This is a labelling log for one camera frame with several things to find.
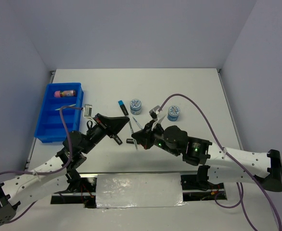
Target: blue lid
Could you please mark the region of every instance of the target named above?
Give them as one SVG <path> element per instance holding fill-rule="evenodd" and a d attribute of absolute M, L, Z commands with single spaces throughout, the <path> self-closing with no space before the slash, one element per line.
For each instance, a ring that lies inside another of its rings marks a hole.
<path fill-rule="evenodd" d="M 141 101 L 138 99 L 134 99 L 132 101 L 130 101 L 130 109 L 132 111 L 138 111 L 141 109 Z"/>
<path fill-rule="evenodd" d="M 169 116 L 177 117 L 177 116 L 179 116 L 179 113 L 180 113 L 179 107 L 177 107 L 175 105 L 169 107 L 169 110 L 168 110 Z"/>

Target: white backdrop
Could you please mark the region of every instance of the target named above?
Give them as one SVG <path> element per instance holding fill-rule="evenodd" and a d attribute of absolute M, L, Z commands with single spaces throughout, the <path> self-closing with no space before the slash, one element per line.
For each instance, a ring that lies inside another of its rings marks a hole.
<path fill-rule="evenodd" d="M 222 68 L 243 146 L 282 156 L 282 0 L 258 0 Z M 271 193 L 282 218 L 282 193 Z"/>
<path fill-rule="evenodd" d="M 9 0 L 49 69 L 222 67 L 256 0 Z"/>
<path fill-rule="evenodd" d="M 24 167 L 49 80 L 14 12 L 0 0 L 0 171 Z"/>

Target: blue jar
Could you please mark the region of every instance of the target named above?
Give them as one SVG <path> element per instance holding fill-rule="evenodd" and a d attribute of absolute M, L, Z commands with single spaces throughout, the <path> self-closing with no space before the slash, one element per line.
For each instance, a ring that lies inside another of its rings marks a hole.
<path fill-rule="evenodd" d="M 141 113 L 141 106 L 141 101 L 138 99 L 130 101 L 130 113 L 133 115 L 139 115 Z"/>
<path fill-rule="evenodd" d="M 170 121 L 177 121 L 177 119 L 179 118 L 179 113 L 180 113 L 179 107 L 177 107 L 175 105 L 169 107 L 169 110 L 168 110 L 168 120 L 170 120 Z"/>

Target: white table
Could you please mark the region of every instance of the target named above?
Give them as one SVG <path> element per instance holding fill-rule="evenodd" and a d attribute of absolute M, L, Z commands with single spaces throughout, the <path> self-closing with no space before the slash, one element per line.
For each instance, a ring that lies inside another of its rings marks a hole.
<path fill-rule="evenodd" d="M 92 115 L 122 116 L 117 101 L 123 100 L 129 110 L 129 101 L 142 101 L 142 113 L 135 116 L 141 125 L 150 121 L 148 111 L 161 105 L 167 96 L 182 93 L 191 97 L 204 111 L 220 142 L 239 149 L 239 142 L 230 116 L 227 101 L 216 69 L 71 69 L 57 70 L 54 83 L 80 82 L 84 90 L 83 103 L 93 105 Z M 165 119 L 163 127 L 177 125 L 189 136 L 207 140 L 213 137 L 202 116 L 186 99 L 172 98 L 165 107 L 178 105 L 181 109 L 177 122 Z M 132 121 L 135 131 L 137 125 Z M 86 132 L 86 119 L 81 118 L 80 131 Z M 125 142 L 130 137 L 129 127 L 119 133 Z M 43 144 L 36 140 L 29 169 L 50 159 L 62 148 L 61 143 Z M 78 171 L 84 173 L 111 172 L 171 172 L 195 171 L 156 147 L 135 151 L 134 145 L 118 146 L 114 140 L 103 139 L 88 155 Z M 260 230 L 277 230 L 271 209 L 257 186 L 245 184 L 245 204 L 248 215 Z M 228 201 L 238 200 L 237 187 L 225 184 Z M 38 201 L 19 221 L 0 227 L 6 230 L 252 230 L 240 207 L 223 209 L 213 201 L 189 202 L 184 206 L 168 208 L 83 209 L 82 205 L 50 205 L 50 196 Z"/>

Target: purple cable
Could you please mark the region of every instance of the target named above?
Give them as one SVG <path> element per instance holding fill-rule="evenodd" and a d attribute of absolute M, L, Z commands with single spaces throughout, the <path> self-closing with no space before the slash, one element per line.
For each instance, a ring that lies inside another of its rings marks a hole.
<path fill-rule="evenodd" d="M 210 125 L 210 123 L 209 123 L 207 117 L 205 116 L 205 114 L 203 113 L 203 111 L 200 109 L 200 107 L 199 107 L 192 99 L 188 98 L 187 96 L 185 96 L 185 95 L 183 95 L 183 94 L 178 94 L 178 93 L 177 93 L 177 94 L 172 94 L 172 95 L 170 95 L 170 96 L 163 102 L 163 104 L 162 104 L 161 107 L 158 109 L 158 111 L 160 112 L 160 111 L 162 110 L 162 108 L 165 106 L 165 104 L 168 102 L 168 100 L 171 99 L 171 98 L 174 97 L 174 96 L 181 96 L 181 97 L 187 99 L 188 101 L 190 101 L 190 102 L 199 110 L 199 112 L 200 112 L 201 115 L 203 116 L 204 120 L 206 121 L 206 123 L 207 123 L 207 125 L 208 125 L 208 127 L 209 127 L 209 129 L 210 129 L 210 131 L 211 131 L 211 133 L 212 133 L 212 135 L 213 135 L 213 137 L 214 137 L 214 139 L 215 139 L 217 145 L 219 146 L 219 148 L 220 148 L 221 150 L 223 150 L 223 146 L 220 144 L 220 142 L 219 142 L 217 136 L 215 135 L 214 130 L 213 130 L 212 126 Z M 276 209 L 276 207 L 275 207 L 273 201 L 271 200 L 271 198 L 269 197 L 269 195 L 267 194 L 267 192 L 263 189 L 262 185 L 261 185 L 261 184 L 257 181 L 257 179 L 251 174 L 251 172 L 249 172 L 248 169 L 247 169 L 244 165 L 242 165 L 238 160 L 236 160 L 230 153 L 226 152 L 225 154 L 226 154 L 229 158 L 231 158 L 235 163 L 237 163 L 237 164 L 251 177 L 251 179 L 258 185 L 258 187 L 260 188 L 260 190 L 262 191 L 262 193 L 263 193 L 263 194 L 265 195 L 265 197 L 267 198 L 267 200 L 268 200 L 268 202 L 269 202 L 269 204 L 270 204 L 272 210 L 274 211 L 274 214 L 275 214 L 275 216 L 276 216 L 276 218 L 277 218 L 279 231 L 282 231 L 282 222 L 281 222 L 281 219 L 280 219 L 278 210 Z"/>
<path fill-rule="evenodd" d="M 36 202 L 37 202 L 37 201 L 35 201 L 35 202 L 33 202 L 32 204 L 30 204 L 30 206 L 29 206 L 28 208 L 26 208 L 26 210 L 23 211 L 23 213 L 20 214 L 19 217 L 15 218 L 15 219 L 12 219 L 12 220 L 10 220 L 10 221 L 8 221 L 8 222 L 6 222 L 6 224 L 13 223 L 14 221 L 17 221 L 18 219 L 20 219 L 24 214 L 26 214 L 27 211 L 29 211 L 29 209 L 30 209 Z"/>
<path fill-rule="evenodd" d="M 64 129 L 65 129 L 65 132 L 66 132 L 67 140 L 68 140 L 68 147 L 69 147 L 69 158 L 68 158 L 68 161 L 65 163 L 65 165 L 63 165 L 63 167 L 61 167 L 58 170 L 55 170 L 53 172 L 37 172 L 38 175 L 45 176 L 45 175 L 49 175 L 49 174 L 58 173 L 58 172 L 62 171 L 63 169 L 65 169 L 69 165 L 71 160 L 72 160 L 72 157 L 73 157 L 72 142 L 70 140 L 69 131 L 68 131 L 68 128 L 66 126 L 66 123 L 65 123 L 65 120 L 64 120 L 64 117 L 63 117 L 63 112 L 62 112 L 62 110 L 65 109 L 65 108 L 71 108 L 71 109 L 76 109 L 76 110 L 82 110 L 82 108 L 81 107 L 71 107 L 71 106 L 62 106 L 60 108 L 60 117 L 61 117 L 61 121 L 63 123 Z M 33 172 L 30 172 L 30 171 L 19 171 L 19 170 L 3 171 L 3 172 L 0 172 L 0 175 L 7 174 L 7 173 L 15 173 L 17 175 L 22 175 L 22 174 L 33 175 Z"/>
<path fill-rule="evenodd" d="M 232 205 L 232 206 L 222 205 L 217 201 L 217 197 L 224 192 L 218 192 L 215 195 L 215 202 L 216 202 L 217 205 L 219 205 L 220 207 L 223 207 L 223 208 L 236 208 L 237 206 L 239 206 L 241 204 L 243 197 L 244 197 L 244 187 L 243 187 L 243 184 L 241 183 L 241 188 L 242 188 L 242 190 L 241 190 L 240 187 L 239 187 L 239 184 L 238 183 L 236 183 L 236 184 L 237 184 L 237 188 L 238 188 L 238 192 L 239 192 L 239 202 L 235 205 Z"/>
<path fill-rule="evenodd" d="M 59 195 L 60 195 L 60 197 L 62 198 L 63 202 L 65 203 L 65 197 L 62 195 L 62 193 L 57 192 L 57 194 L 59 194 Z"/>

